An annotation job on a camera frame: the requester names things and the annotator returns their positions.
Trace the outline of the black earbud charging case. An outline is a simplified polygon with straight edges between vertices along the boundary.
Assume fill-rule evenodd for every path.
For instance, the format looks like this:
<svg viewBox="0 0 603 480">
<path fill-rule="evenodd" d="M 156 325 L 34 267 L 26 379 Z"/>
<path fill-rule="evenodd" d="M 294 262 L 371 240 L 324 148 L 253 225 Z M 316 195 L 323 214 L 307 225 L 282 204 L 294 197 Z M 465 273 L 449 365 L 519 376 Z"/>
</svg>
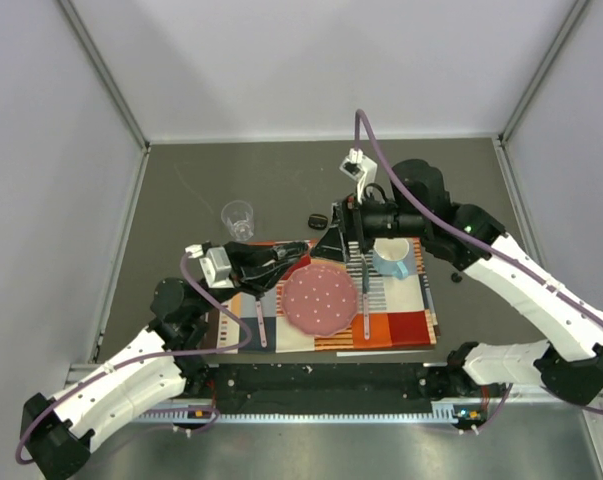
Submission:
<svg viewBox="0 0 603 480">
<path fill-rule="evenodd" d="M 309 228 L 317 231 L 325 230 L 329 225 L 329 219 L 322 214 L 311 214 L 308 217 L 307 225 Z"/>
</svg>

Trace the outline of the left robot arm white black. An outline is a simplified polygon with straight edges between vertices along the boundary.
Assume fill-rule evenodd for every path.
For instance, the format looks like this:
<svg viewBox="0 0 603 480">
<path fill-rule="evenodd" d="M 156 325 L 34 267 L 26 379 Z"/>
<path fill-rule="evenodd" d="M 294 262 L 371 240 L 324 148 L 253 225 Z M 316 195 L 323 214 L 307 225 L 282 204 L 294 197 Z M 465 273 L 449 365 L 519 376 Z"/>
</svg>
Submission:
<svg viewBox="0 0 603 480">
<path fill-rule="evenodd" d="M 46 479 L 68 479 L 114 433 L 157 404 L 197 396 L 208 374 L 199 347 L 205 318 L 240 293 L 260 298 L 308 251 L 304 241 L 273 245 L 209 242 L 186 247 L 181 274 L 158 283 L 152 321 L 81 380 L 23 406 L 15 460 Z"/>
</svg>

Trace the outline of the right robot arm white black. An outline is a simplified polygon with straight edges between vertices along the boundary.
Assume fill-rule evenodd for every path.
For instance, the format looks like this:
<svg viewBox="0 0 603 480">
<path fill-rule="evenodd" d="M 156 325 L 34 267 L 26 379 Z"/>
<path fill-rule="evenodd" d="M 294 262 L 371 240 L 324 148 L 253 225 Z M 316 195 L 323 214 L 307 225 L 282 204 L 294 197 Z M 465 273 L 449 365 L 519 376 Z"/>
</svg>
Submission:
<svg viewBox="0 0 603 480">
<path fill-rule="evenodd" d="M 482 385 L 545 388 L 589 405 L 603 391 L 603 312 L 541 268 L 484 209 L 451 201 L 439 169 L 420 159 L 396 164 L 391 197 L 376 199 L 376 163 L 351 150 L 340 165 L 356 183 L 332 206 L 317 259 L 359 260 L 379 239 L 415 237 L 434 257 L 498 294 L 544 336 L 535 343 L 493 346 L 466 342 L 447 359 L 447 380 L 468 396 Z"/>
</svg>

